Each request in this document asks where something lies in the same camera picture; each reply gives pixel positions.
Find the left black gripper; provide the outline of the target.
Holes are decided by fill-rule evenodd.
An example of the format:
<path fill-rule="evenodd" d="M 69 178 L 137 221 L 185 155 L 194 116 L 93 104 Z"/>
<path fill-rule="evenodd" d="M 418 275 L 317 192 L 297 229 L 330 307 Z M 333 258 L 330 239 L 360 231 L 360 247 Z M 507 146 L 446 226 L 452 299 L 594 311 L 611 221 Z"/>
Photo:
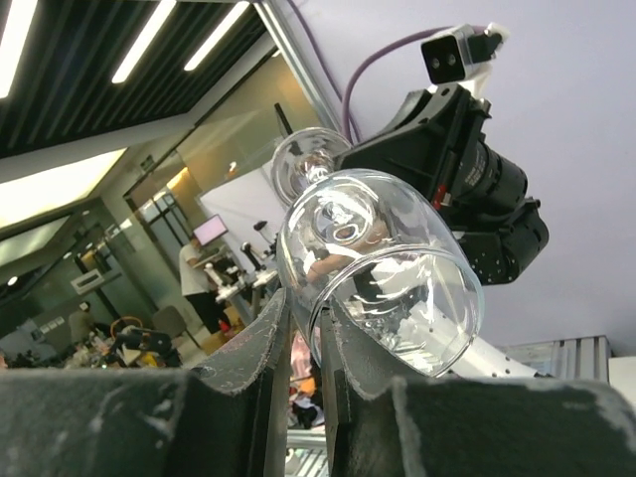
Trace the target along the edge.
<path fill-rule="evenodd" d="M 336 169 L 391 174 L 436 209 L 516 209 L 528 178 L 487 144 L 482 127 L 490 117 L 490 102 L 462 86 L 413 91 L 380 133 L 337 156 Z"/>

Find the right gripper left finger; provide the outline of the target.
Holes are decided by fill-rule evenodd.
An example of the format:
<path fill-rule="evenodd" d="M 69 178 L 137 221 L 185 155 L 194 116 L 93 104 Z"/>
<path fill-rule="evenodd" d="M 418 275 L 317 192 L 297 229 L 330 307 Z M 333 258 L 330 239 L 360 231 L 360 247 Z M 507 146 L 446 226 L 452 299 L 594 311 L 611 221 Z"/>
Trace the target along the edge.
<path fill-rule="evenodd" d="M 5 476 L 281 476 L 289 307 L 260 315 L 194 369 L 9 370 Z"/>

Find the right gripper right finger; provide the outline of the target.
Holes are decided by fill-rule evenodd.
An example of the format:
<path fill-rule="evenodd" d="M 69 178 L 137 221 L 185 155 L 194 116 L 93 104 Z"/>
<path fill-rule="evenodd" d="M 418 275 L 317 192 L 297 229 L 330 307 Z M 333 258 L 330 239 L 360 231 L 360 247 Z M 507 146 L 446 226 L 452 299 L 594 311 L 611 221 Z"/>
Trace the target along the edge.
<path fill-rule="evenodd" d="M 611 387 L 555 378 L 431 379 L 338 304 L 321 318 L 334 476 L 631 476 L 635 414 Z"/>

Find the clear wine glass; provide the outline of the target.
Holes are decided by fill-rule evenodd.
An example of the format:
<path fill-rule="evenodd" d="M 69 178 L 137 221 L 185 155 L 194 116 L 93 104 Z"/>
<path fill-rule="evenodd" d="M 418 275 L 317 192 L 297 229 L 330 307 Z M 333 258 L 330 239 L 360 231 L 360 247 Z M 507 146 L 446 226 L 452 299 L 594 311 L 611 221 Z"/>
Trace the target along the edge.
<path fill-rule="evenodd" d="M 276 259 L 293 315 L 314 358 L 322 319 L 340 311 L 397 358 L 440 376 L 478 334 L 482 285 L 413 186 L 377 170 L 337 168 L 349 148 L 341 134 L 310 127 L 273 153 L 273 188 L 287 208 Z"/>

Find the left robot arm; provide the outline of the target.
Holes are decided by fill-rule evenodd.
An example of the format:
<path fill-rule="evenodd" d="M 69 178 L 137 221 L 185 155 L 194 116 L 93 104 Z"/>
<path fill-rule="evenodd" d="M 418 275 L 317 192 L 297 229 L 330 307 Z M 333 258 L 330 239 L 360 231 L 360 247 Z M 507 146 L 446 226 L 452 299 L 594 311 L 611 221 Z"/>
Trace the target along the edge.
<path fill-rule="evenodd" d="M 487 145 L 489 117 L 489 102 L 458 84 L 414 91 L 388 126 L 336 164 L 409 183 L 454 232 L 480 283 L 499 285 L 515 281 L 550 234 L 526 173 Z"/>

